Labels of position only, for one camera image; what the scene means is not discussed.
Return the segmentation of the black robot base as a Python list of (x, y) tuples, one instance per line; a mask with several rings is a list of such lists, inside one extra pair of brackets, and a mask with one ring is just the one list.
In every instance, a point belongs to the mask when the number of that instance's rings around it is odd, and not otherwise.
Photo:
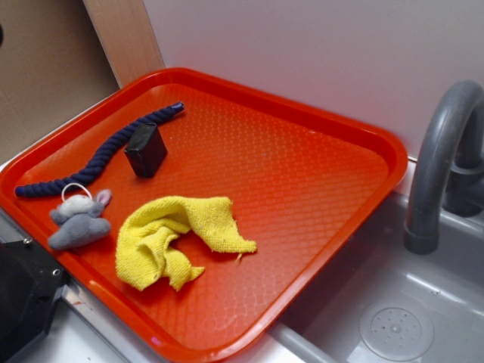
[(1, 244), (1, 361), (45, 339), (67, 281), (61, 264), (31, 237)]

